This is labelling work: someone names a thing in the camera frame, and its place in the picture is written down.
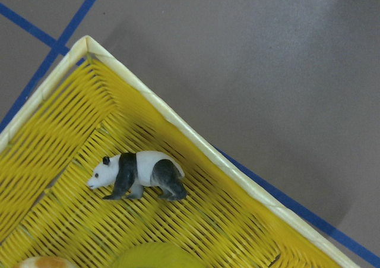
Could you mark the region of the yellow tape roll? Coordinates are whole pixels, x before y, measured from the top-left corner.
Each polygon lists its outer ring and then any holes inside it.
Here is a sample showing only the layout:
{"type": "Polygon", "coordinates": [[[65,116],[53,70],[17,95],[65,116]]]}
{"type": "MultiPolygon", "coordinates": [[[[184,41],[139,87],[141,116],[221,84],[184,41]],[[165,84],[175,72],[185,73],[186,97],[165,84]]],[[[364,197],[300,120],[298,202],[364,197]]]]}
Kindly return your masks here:
{"type": "Polygon", "coordinates": [[[207,267],[204,262],[170,243],[149,242],[125,250],[110,267],[207,267]]]}

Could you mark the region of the yellow woven basket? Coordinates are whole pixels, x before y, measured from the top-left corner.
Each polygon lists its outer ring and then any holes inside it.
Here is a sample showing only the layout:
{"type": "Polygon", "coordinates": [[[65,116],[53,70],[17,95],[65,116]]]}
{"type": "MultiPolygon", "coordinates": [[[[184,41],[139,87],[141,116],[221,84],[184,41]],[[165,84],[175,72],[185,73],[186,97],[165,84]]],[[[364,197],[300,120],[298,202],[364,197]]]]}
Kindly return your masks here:
{"type": "Polygon", "coordinates": [[[355,263],[193,130],[92,37],[79,39],[1,132],[1,266],[60,256],[111,267],[123,251],[171,243],[205,267],[355,263]],[[87,180],[103,156],[159,150],[188,195],[107,201],[87,180]]]}

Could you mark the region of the toy panda figure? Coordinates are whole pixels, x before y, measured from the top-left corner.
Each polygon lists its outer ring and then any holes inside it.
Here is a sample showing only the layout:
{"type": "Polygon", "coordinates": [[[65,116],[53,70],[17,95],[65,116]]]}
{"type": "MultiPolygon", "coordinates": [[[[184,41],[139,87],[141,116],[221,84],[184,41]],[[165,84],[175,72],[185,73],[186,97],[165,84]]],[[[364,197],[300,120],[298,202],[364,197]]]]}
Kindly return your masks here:
{"type": "Polygon", "coordinates": [[[181,166],[169,155],[143,150],[104,156],[93,169],[87,186],[94,190],[112,184],[113,191],[103,197],[105,200],[140,199],[145,187],[159,187],[160,198],[178,201],[188,194],[182,183],[184,176],[181,166]]]}

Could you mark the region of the toy croissant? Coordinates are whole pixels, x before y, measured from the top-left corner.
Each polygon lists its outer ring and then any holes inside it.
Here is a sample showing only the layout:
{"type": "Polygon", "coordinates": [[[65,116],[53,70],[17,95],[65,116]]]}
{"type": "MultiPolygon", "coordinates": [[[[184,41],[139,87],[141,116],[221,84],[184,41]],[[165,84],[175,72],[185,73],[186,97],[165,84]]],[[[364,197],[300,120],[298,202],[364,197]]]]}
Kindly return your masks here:
{"type": "Polygon", "coordinates": [[[35,256],[29,257],[14,267],[16,268],[76,268],[76,265],[69,260],[56,256],[35,256]]]}

